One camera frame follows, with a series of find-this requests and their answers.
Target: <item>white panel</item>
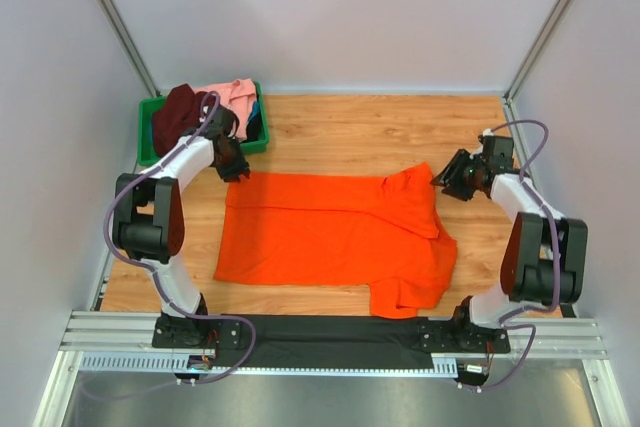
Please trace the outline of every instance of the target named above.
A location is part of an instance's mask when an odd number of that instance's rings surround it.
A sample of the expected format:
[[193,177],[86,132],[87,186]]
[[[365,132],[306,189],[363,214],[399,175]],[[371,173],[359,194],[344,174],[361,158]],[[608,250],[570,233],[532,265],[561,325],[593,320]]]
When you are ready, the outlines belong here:
[[589,226],[578,308],[598,320],[632,425],[640,425],[639,5],[575,0],[516,102],[520,117],[551,129],[536,169],[545,196]]
[[555,0],[114,0],[156,83],[499,91]]
[[0,5],[0,424],[26,426],[104,260],[145,91],[95,0]]

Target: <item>wooden table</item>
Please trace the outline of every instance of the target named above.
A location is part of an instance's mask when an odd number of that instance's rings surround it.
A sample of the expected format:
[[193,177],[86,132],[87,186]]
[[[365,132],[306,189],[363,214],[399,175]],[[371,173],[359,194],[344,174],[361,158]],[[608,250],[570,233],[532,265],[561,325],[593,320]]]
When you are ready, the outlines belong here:
[[[504,122],[490,96],[265,96],[271,143],[249,157],[251,169],[309,174],[388,175],[420,162],[440,172],[455,151],[477,146],[485,128]],[[369,288],[250,286],[213,280],[227,186],[207,169],[185,189],[186,239],[182,249],[209,312],[367,315]],[[458,241],[451,287],[423,315],[451,315],[467,295],[499,279],[511,224],[500,207],[477,193],[461,202],[438,193],[437,209]],[[156,312],[158,296],[147,275],[116,262],[103,311]]]

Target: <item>orange fabric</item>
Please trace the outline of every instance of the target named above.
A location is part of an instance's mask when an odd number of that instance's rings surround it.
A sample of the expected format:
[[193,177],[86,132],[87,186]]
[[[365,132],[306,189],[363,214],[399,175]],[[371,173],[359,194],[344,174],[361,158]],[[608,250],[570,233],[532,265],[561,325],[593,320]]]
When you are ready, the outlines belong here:
[[456,242],[420,164],[389,177],[252,173],[229,186],[217,280],[369,284],[371,314],[433,308],[449,287]]

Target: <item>maroon cloth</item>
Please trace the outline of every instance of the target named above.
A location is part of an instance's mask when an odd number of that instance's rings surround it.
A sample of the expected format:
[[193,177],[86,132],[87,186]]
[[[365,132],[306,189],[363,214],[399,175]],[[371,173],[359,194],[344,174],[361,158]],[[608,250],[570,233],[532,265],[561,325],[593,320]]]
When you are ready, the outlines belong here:
[[163,157],[190,127],[200,125],[200,104],[206,92],[193,92],[189,84],[174,87],[162,108],[151,116],[153,148]]

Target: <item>pink cloth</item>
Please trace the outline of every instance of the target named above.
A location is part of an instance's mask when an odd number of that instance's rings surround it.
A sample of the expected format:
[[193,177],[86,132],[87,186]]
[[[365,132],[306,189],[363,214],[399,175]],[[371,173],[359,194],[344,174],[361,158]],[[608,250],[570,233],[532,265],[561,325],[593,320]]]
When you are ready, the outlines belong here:
[[225,84],[211,84],[195,87],[194,92],[210,92],[215,90],[220,94],[220,105],[232,110],[240,121],[236,137],[240,140],[247,138],[247,124],[253,103],[257,100],[256,86],[251,79],[234,80]]

